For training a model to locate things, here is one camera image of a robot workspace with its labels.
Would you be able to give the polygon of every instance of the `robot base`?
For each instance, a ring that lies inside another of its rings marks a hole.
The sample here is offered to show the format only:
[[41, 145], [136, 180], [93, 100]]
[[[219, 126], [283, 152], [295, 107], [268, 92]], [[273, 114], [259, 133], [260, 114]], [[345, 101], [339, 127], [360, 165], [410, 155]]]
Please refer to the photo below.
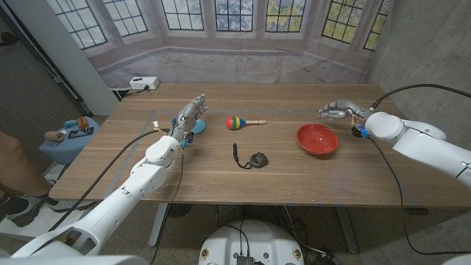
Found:
[[[240, 228], [241, 220], [228, 224]], [[302, 265], [304, 259], [299, 244], [286, 231], [276, 225], [260, 220], [244, 220], [242, 232], [249, 241], [241, 238], [239, 231], [232, 227], [221, 227], [214, 232], [202, 245], [199, 253], [199, 265], [229, 265], [229, 264], [289, 264]]]

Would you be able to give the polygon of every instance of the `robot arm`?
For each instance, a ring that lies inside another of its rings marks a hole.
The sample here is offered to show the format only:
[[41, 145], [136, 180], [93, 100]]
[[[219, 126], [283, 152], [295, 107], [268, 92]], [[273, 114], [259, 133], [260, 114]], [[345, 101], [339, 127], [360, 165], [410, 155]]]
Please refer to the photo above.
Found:
[[446, 142], [446, 135], [439, 128], [384, 112], [376, 113], [344, 99], [324, 106], [319, 113], [330, 119], [345, 116], [366, 119], [368, 134], [389, 142], [393, 150], [444, 172], [471, 189], [471, 151]]
[[96, 255], [124, 218], [149, 193], [161, 187], [173, 165], [171, 155], [181, 148], [187, 133], [207, 110], [202, 94], [179, 113], [169, 135], [146, 150], [146, 157], [131, 170], [130, 177], [79, 221], [31, 240], [12, 258]]

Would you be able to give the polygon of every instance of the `table leg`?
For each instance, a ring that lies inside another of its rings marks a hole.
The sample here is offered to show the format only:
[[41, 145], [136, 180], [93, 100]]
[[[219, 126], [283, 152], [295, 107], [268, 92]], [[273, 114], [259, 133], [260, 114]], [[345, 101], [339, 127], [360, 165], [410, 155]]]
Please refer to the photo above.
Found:
[[337, 217], [342, 232], [344, 233], [345, 241], [347, 243], [348, 251], [352, 254], [358, 252], [358, 245], [356, 244], [355, 234], [353, 233], [352, 220], [348, 214], [346, 207], [336, 207]]
[[159, 203], [159, 206], [157, 208], [157, 213], [155, 214], [154, 224], [152, 226], [152, 231], [150, 232], [150, 237], [149, 237], [150, 247], [156, 247], [159, 245], [168, 207], [169, 207], [168, 203]]

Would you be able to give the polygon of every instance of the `power strip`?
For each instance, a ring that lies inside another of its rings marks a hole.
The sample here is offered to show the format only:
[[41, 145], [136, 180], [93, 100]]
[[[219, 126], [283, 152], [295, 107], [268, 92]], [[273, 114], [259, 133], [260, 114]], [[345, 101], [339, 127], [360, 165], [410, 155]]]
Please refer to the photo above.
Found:
[[130, 81], [131, 89], [143, 90], [146, 85], [149, 89], [157, 89], [160, 82], [157, 77], [133, 77]]

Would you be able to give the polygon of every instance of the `blue stool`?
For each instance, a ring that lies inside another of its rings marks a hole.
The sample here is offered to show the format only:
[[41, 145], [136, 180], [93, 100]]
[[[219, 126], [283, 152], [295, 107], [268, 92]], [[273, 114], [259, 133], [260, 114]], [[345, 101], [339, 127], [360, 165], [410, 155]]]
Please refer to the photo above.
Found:
[[74, 161], [74, 159], [82, 151], [83, 147], [88, 144], [88, 142], [100, 128], [100, 126], [92, 118], [86, 117], [86, 119], [88, 121], [88, 126], [95, 128], [93, 135], [69, 139], [68, 134], [71, 131], [80, 130], [80, 127], [78, 125], [74, 125], [72, 127], [62, 127], [60, 130], [67, 131], [64, 141], [44, 141], [44, 143], [39, 146], [39, 150], [60, 164], [67, 165], [72, 163], [72, 161]]

